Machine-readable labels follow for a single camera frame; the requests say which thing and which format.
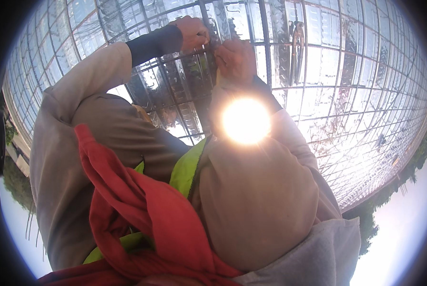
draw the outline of steel grid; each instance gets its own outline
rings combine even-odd
[[[202,18],[211,44],[137,66],[125,88],[156,126],[187,144],[210,132],[212,51],[232,37],[249,39],[255,47],[258,76],[297,122],[343,210],[394,177],[427,128],[427,59],[387,0],[112,1],[46,1],[24,29],[7,66],[4,95],[14,103],[13,117],[29,144],[41,91],[82,56],[186,14]],[[304,22],[303,70],[299,83],[291,85],[285,57],[293,42],[282,23],[295,19]],[[52,53],[50,59],[46,53]],[[377,148],[381,134],[386,143]],[[399,163],[390,167],[395,155]],[[354,176],[359,167],[364,176]]]

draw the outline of lens flare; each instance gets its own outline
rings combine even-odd
[[[223,114],[226,134],[242,144],[253,144],[270,130],[269,114],[256,100],[244,98],[234,101]]]

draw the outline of black sleeve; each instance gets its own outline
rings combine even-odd
[[[132,56],[132,67],[135,67],[152,58],[179,52],[183,44],[183,35],[177,26],[167,25],[126,44]]]

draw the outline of pliers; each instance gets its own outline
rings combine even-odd
[[[291,68],[289,85],[299,83],[299,76],[301,75],[302,59],[304,56],[304,23],[298,20],[288,21],[288,32],[292,37],[293,44],[291,45]]]

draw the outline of sky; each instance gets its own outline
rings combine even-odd
[[[357,263],[351,286],[393,285],[418,253],[427,233],[427,163],[416,171],[417,183],[407,183],[408,193],[394,193],[388,204],[374,214],[380,230],[371,240],[369,252]],[[28,212],[16,203],[0,180],[0,201],[10,233],[35,277],[51,272],[48,258],[37,237],[34,216],[30,240],[25,239]]]
[[[406,183],[404,197],[393,193],[374,213],[380,229],[359,259],[351,286],[393,285],[418,254],[427,235],[427,163],[415,174],[417,183]]]

